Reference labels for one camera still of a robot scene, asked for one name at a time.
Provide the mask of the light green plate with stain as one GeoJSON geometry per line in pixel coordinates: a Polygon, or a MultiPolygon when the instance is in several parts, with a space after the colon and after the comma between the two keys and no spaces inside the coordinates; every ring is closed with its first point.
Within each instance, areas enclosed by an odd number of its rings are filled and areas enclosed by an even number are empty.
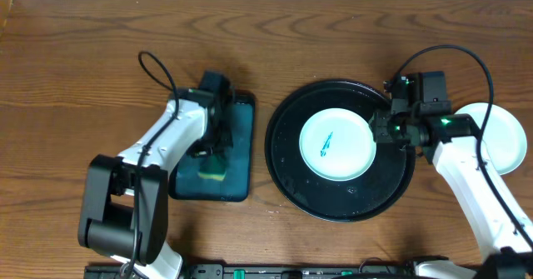
{"type": "Polygon", "coordinates": [[[376,157],[368,122],[344,108],[328,108],[312,115],[301,129],[299,150],[317,176],[333,182],[358,178],[376,157]]]}

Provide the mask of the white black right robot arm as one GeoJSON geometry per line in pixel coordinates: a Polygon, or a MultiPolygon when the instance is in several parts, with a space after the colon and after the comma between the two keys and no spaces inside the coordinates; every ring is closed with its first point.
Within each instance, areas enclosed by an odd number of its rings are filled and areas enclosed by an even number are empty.
{"type": "Polygon", "coordinates": [[[428,113],[422,102],[400,104],[399,111],[390,107],[372,113],[375,142],[421,148],[450,186],[484,258],[475,270],[442,259],[417,262],[415,277],[530,278],[532,221],[496,170],[483,140],[493,104],[487,103],[482,123],[469,114],[451,113],[448,101],[432,103],[428,113]]]}

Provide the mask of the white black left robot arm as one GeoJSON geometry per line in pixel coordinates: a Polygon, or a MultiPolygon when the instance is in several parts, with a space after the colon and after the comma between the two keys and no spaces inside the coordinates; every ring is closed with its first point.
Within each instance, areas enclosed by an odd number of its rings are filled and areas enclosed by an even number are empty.
{"type": "Polygon", "coordinates": [[[120,277],[177,278],[183,260],[166,241],[168,181],[193,146],[210,145],[232,92],[174,94],[155,124],[115,157],[87,169],[77,239],[122,263],[120,277]]]}

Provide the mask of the green yellow sponge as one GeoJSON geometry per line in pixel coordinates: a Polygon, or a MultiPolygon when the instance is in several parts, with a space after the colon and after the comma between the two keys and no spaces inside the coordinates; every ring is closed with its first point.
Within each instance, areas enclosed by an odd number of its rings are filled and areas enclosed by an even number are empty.
{"type": "Polygon", "coordinates": [[[224,154],[215,154],[206,158],[197,175],[202,179],[223,181],[227,174],[227,160],[224,154]]]}

